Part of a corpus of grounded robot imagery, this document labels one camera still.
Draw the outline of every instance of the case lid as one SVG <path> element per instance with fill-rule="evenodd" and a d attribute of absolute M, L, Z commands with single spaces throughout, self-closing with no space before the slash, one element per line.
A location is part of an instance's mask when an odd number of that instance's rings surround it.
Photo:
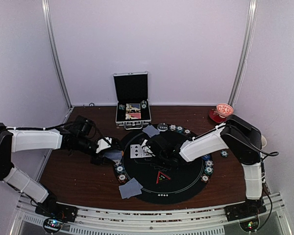
<path fill-rule="evenodd" d="M 148 72 L 115 73 L 113 77 L 118 101 L 148 99 Z"/>

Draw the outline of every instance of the red bowl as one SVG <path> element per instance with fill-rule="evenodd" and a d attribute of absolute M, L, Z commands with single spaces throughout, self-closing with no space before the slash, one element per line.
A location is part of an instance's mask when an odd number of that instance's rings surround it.
<path fill-rule="evenodd" d="M 234 112 L 234 109 L 228 104 L 220 103 L 217 105 L 217 112 L 220 117 L 225 118 L 230 116 Z"/>

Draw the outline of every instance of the red saucer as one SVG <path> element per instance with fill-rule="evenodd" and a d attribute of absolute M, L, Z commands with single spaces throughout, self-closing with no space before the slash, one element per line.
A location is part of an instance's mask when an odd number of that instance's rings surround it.
<path fill-rule="evenodd" d="M 222 122 L 225 122 L 226 120 L 226 117 L 220 117 L 218 112 L 217 112 L 217 109 L 212 109 L 209 111 L 209 117 L 215 121 L 216 123 L 222 123 Z"/>

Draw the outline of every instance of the open aluminum case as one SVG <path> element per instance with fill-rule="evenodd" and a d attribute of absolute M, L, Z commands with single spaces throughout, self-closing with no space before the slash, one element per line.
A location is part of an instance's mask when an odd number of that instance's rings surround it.
<path fill-rule="evenodd" d="M 117 126 L 133 130 L 149 124 L 148 72 L 115 73 L 113 77 L 118 98 Z"/>

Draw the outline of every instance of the case handle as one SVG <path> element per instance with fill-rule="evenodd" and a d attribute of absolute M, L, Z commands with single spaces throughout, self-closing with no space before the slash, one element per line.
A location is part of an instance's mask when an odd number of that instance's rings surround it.
<path fill-rule="evenodd" d="M 144 124 L 141 123 L 141 125 L 138 126 L 138 127 L 131 127 L 131 128 L 128 128 L 128 127 L 127 127 L 127 124 L 124 123 L 124 129 L 125 129 L 125 130 L 137 130 L 137 129 L 142 129 L 143 125 L 144 125 Z"/>

